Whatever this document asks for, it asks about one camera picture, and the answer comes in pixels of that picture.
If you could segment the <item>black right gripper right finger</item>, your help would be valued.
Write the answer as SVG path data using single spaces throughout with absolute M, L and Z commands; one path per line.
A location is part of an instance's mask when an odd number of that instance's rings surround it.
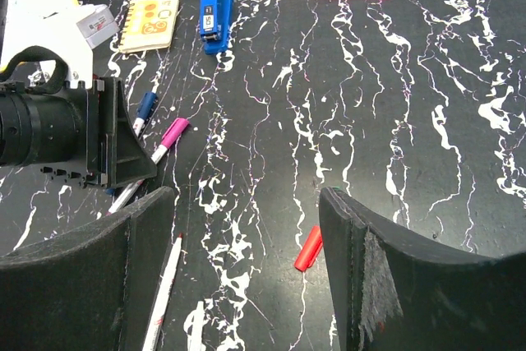
M 524 349 L 523 253 L 446 246 L 332 187 L 319 222 L 341 349 Z

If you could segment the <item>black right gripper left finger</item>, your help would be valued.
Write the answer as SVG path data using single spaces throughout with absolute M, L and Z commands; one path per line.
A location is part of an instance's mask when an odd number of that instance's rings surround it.
M 172 236 L 174 191 L 1 259 L 3 350 L 139 350 Z

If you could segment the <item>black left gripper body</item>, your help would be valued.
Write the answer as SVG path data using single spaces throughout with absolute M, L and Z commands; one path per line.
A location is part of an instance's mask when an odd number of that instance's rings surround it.
M 56 63 L 47 82 L 12 79 L 19 64 L 39 61 Z M 73 89 L 67 64 L 40 46 L 15 55 L 1 74 L 1 165 L 37 165 L 80 187 L 125 187 L 157 174 L 133 131 L 123 80 L 104 76 Z

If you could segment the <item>white pen with blue tip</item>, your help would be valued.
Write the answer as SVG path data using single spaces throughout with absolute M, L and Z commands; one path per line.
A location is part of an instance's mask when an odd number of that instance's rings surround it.
M 131 122 L 123 93 L 117 92 L 109 118 L 110 133 L 106 136 L 105 163 L 108 181 L 104 185 L 108 190 L 126 187 L 154 175 L 154 162 L 141 147 L 139 136 L 152 114 L 156 100 L 156 93 L 146 92 L 137 109 L 136 118 Z

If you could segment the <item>white pen with red tip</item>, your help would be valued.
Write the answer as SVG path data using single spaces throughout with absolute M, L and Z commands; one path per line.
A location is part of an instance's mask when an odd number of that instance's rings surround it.
M 168 256 L 167 265 L 162 274 L 159 290 L 155 296 L 150 320 L 147 326 L 145 339 L 143 341 L 142 351 L 153 351 L 156 348 L 159 338 L 159 332 L 164 321 L 164 315 L 168 307 L 171 288 L 175 279 L 178 261 L 182 251 L 183 234 L 180 233 L 174 242 L 172 249 Z

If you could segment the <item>red pen cap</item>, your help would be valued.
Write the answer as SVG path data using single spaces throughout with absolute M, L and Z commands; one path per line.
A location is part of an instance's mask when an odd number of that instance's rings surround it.
M 301 272 L 305 272 L 307 269 L 313 266 L 322 248 L 323 241 L 321 236 L 321 227 L 319 225 L 315 225 L 312 227 L 307 240 L 303 244 L 302 250 L 300 251 L 294 263 L 294 267 Z

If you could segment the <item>white pen with purple tip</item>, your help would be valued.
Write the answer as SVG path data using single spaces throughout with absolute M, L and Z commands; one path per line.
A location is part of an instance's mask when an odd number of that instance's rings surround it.
M 185 118 L 176 118 L 167 131 L 163 134 L 161 142 L 155 152 L 150 157 L 155 164 L 166 155 L 168 150 L 176 143 L 178 138 L 183 134 L 188 127 L 189 121 Z M 128 201 L 135 194 L 136 190 L 141 186 L 145 179 L 133 182 L 124 187 L 113 204 L 108 208 L 108 215 L 115 213 L 122 209 Z

